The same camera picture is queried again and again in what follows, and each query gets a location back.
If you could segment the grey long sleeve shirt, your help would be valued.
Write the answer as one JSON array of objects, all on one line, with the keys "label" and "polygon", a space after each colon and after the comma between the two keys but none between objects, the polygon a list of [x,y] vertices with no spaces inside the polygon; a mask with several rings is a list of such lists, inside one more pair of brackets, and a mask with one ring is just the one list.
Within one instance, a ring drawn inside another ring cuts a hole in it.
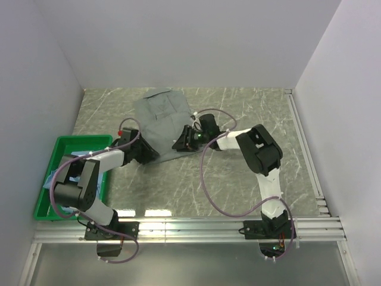
[{"label": "grey long sleeve shirt", "polygon": [[158,164],[184,156],[200,153],[200,150],[178,152],[172,149],[183,128],[191,125],[191,109],[183,91],[171,88],[153,88],[133,103],[135,119],[140,123],[141,137],[159,153],[148,164]]}]

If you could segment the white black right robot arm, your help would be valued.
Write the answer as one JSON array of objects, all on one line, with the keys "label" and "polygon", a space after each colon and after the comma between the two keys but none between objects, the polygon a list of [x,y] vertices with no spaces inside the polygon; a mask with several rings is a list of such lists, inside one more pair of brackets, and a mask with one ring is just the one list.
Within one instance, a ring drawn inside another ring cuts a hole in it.
[{"label": "white black right robot arm", "polygon": [[256,175],[260,188],[262,230],[265,237],[276,238],[289,223],[282,202],[280,165],[283,152],[263,125],[249,129],[220,130],[213,114],[202,115],[192,125],[186,125],[172,149],[195,152],[201,146],[216,151],[239,150],[249,169]]}]

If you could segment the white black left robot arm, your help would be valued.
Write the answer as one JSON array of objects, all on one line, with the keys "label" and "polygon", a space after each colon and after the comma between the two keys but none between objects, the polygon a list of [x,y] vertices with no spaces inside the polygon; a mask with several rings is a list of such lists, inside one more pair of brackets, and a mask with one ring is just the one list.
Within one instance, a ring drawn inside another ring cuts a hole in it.
[{"label": "white black left robot arm", "polygon": [[102,151],[90,151],[82,156],[64,155],[49,190],[52,207],[59,216],[81,216],[89,221],[86,227],[90,233],[102,235],[107,240],[128,232],[123,230],[117,211],[97,197],[99,175],[133,160],[147,164],[160,156],[139,130],[123,128],[118,135]]}]

